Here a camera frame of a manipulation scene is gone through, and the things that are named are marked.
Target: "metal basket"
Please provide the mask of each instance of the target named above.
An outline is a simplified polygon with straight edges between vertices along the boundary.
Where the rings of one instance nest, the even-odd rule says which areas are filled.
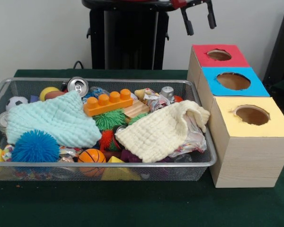
[[[0,114],[5,111],[7,101],[13,96],[39,95],[45,87],[60,87],[68,79],[12,78],[0,84]],[[105,90],[131,91],[149,87],[160,92],[164,86],[174,88],[174,94],[200,104],[194,84],[185,80],[124,80],[87,79],[89,86]],[[21,163],[0,162],[0,180],[38,181],[98,181],[98,180],[149,180],[149,181],[197,181],[207,167],[216,162],[216,151],[212,137],[205,133],[207,151],[193,152],[192,163]],[[0,147],[7,144],[0,131]]]

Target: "blue spiky ball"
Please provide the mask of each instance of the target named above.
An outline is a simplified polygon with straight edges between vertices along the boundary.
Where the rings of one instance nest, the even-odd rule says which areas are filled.
[[[12,152],[13,162],[56,162],[59,145],[50,134],[41,130],[27,131],[17,140]]]

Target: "cardboard hole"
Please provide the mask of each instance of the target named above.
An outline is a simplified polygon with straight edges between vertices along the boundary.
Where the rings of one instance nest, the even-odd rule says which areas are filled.
[[[223,87],[231,90],[243,90],[249,88],[250,86],[249,79],[234,72],[221,73],[217,76],[217,80],[223,85]]]
[[[262,125],[269,121],[269,113],[254,105],[240,106],[235,114],[248,124]]]
[[[217,61],[228,61],[231,59],[231,55],[223,50],[212,50],[207,52],[208,57]]]

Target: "wooden box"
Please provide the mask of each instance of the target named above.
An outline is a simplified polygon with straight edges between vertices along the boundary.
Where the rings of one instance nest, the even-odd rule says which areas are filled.
[[[252,68],[203,67],[198,94],[202,107],[210,111],[214,96],[266,96],[262,82]]]
[[[198,89],[202,67],[250,67],[236,45],[193,45],[187,80]]]
[[[284,166],[284,116],[270,97],[215,97],[209,127],[217,188],[274,187]]]

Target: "light blue washcloth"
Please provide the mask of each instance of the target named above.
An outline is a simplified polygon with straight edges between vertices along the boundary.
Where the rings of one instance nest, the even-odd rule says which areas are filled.
[[[6,130],[9,144],[35,129],[51,134],[59,145],[72,148],[91,148],[101,138],[95,121],[83,112],[77,91],[10,109]]]

